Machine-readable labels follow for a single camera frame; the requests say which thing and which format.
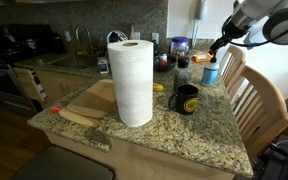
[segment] oven door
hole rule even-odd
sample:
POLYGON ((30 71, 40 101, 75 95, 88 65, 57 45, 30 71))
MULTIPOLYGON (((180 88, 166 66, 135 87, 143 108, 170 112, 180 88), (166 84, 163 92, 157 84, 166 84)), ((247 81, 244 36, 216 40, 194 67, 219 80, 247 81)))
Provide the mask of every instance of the oven door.
POLYGON ((32 114, 36 109, 26 96, 10 65, 0 64, 0 98, 11 110, 32 114))

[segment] wooden floor cabinet base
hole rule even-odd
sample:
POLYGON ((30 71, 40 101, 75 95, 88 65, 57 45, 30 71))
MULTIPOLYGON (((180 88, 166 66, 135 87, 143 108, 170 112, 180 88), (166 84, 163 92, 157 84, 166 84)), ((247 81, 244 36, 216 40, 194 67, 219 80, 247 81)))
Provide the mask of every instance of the wooden floor cabinet base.
POLYGON ((53 144, 111 169, 117 180, 226 180, 234 177, 224 171, 115 138, 110 138, 111 150, 103 152, 52 133, 45 133, 53 144))

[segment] tile backsplash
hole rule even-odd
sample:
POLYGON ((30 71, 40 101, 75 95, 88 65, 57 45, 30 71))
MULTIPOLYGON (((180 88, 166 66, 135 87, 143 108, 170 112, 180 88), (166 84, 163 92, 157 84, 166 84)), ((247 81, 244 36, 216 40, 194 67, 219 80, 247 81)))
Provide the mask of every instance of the tile backsplash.
POLYGON ((106 43, 112 30, 120 30, 128 37, 131 25, 141 39, 151 40, 158 32, 160 46, 167 47, 168 0, 89 0, 78 2, 25 4, 6 1, 0 6, 0 24, 48 24, 63 38, 69 51, 88 50, 88 39, 80 29, 81 41, 76 40, 75 29, 82 24, 90 31, 93 46, 106 43), (66 42, 64 31, 69 31, 71 42, 66 42))

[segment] red object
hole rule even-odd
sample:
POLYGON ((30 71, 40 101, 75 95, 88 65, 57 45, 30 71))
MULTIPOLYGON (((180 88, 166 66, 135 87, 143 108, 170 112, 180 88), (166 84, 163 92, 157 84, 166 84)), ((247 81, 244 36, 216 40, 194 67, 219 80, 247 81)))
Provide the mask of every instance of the red object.
POLYGON ((60 111, 60 108, 57 106, 52 107, 52 113, 58 113, 60 111))

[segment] mug handle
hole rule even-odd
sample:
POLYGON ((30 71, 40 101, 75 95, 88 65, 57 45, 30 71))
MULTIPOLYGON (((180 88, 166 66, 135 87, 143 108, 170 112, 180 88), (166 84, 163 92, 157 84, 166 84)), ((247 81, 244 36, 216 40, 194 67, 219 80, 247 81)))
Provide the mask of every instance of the mug handle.
POLYGON ((169 107, 170 109, 175 109, 175 108, 176 108, 176 106, 177 106, 177 99, 175 99, 175 104, 174 104, 173 107, 171 106, 171 103, 172 103, 173 99, 176 98, 177 96, 178 96, 178 93, 172 94, 172 96, 168 99, 168 107, 169 107))

